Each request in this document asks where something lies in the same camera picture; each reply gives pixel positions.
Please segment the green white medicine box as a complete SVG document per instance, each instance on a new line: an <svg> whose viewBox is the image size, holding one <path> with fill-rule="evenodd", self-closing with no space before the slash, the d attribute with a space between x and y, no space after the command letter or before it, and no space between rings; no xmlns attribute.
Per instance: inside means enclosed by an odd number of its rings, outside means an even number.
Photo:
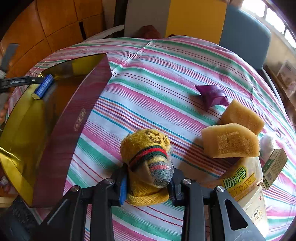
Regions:
<svg viewBox="0 0 296 241"><path fill-rule="evenodd" d="M262 167L263 181L261 183L264 190L268 190L279 176L287 163L287 154L284 149L274 149L265 165Z"/></svg>

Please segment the yellow striped knitted sock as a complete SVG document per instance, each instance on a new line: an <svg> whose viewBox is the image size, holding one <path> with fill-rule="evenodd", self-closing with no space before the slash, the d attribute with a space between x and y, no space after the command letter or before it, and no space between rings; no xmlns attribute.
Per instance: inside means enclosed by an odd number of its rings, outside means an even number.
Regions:
<svg viewBox="0 0 296 241"><path fill-rule="evenodd" d="M127 202L133 206L166 202L174 174L168 137L158 130L138 130L123 139L120 153L128 165Z"/></svg>

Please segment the blue upholstered chair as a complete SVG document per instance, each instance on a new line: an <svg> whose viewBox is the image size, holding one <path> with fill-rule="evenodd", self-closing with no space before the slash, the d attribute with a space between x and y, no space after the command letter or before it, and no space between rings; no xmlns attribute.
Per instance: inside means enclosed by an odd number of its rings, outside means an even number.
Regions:
<svg viewBox="0 0 296 241"><path fill-rule="evenodd" d="M227 6L219 45L261 70L271 41L270 30L252 15Z"/></svg>

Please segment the yellow headboard panel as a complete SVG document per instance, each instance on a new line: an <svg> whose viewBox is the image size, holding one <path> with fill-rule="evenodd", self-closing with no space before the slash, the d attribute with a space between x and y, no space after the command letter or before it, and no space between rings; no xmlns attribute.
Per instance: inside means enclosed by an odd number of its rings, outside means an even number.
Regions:
<svg viewBox="0 0 296 241"><path fill-rule="evenodd" d="M166 36L186 35L218 44L227 3L211 0L171 1Z"/></svg>

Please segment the white plastic wrapped ball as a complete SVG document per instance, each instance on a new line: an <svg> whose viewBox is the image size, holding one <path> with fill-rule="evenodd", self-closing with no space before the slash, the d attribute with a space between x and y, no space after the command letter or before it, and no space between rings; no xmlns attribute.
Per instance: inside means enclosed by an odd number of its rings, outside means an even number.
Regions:
<svg viewBox="0 0 296 241"><path fill-rule="evenodd" d="M264 161L267 161L274 151L274 138L269 134L265 134L259 141L260 156Z"/></svg>

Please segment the grey headboard panel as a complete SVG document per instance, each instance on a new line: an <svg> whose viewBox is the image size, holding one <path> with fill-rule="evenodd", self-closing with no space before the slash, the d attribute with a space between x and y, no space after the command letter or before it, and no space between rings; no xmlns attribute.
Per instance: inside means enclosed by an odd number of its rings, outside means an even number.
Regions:
<svg viewBox="0 0 296 241"><path fill-rule="evenodd" d="M125 37L132 37L143 26L152 25L163 38L168 22L169 0L129 0L125 16Z"/></svg>

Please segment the maroon gold gift box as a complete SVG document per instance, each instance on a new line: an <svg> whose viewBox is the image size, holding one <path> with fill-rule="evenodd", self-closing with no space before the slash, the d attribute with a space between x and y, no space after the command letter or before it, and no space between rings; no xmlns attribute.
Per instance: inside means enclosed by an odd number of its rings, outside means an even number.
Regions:
<svg viewBox="0 0 296 241"><path fill-rule="evenodd" d="M27 87L1 134L1 165L29 207L52 207L62 197L84 125L111 78L105 53L79 57L41 72L53 82L34 98Z"/></svg>

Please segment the striped pink green bedsheet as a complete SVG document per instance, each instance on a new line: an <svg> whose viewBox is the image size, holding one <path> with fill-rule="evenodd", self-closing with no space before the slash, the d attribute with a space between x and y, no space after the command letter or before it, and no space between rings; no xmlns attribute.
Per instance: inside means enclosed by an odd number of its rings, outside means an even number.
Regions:
<svg viewBox="0 0 296 241"><path fill-rule="evenodd" d="M130 133L153 128L167 135L172 160L187 177L210 181L231 165L204 155L201 130L216 124L224 107L203 108L198 85L218 84L264 120L287 163L264 191L267 240L280 240L295 218L295 130L284 105L261 76L239 56L211 42L175 36L158 40L115 38L87 41L46 54L25 71L37 75L66 60L107 55L112 77L81 133L65 189L93 186L121 165L120 143Z"/></svg>

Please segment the yellow sponge block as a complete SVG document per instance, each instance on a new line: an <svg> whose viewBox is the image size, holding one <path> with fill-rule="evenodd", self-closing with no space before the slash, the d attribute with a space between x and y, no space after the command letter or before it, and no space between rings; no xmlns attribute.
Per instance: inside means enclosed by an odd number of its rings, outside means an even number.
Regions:
<svg viewBox="0 0 296 241"><path fill-rule="evenodd" d="M230 123L201 130L205 155L212 158L258 157L259 140L248 128Z"/></svg>
<svg viewBox="0 0 296 241"><path fill-rule="evenodd" d="M264 127L264 121L258 114L235 99L231 101L224 111L219 123L221 125L237 123L248 128L256 135L259 135Z"/></svg>

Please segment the purple snack packet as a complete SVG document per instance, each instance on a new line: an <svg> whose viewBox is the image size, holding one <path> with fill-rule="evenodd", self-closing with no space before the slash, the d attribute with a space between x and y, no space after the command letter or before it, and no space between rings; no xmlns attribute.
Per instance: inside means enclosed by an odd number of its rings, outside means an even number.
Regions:
<svg viewBox="0 0 296 241"><path fill-rule="evenodd" d="M201 94L205 110L208 110L209 108L216 105L229 106L226 93L218 84L196 85L195 88Z"/></svg>

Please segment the yellow green snack bag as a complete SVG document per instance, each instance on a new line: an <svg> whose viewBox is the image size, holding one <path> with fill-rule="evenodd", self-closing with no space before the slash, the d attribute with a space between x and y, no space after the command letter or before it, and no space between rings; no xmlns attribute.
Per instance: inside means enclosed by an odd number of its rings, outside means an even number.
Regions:
<svg viewBox="0 0 296 241"><path fill-rule="evenodd" d="M259 157L240 158L217 180L201 185L214 189L224 187L229 194L239 201L263 181L263 172Z"/></svg>

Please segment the white red paper box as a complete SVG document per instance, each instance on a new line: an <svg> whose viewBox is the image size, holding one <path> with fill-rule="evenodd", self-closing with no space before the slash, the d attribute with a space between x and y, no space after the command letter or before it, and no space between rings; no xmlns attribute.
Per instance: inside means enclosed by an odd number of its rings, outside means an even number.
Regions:
<svg viewBox="0 0 296 241"><path fill-rule="evenodd" d="M264 202L262 187L256 186L246 196L238 201L261 234L266 237L268 234L268 220Z"/></svg>

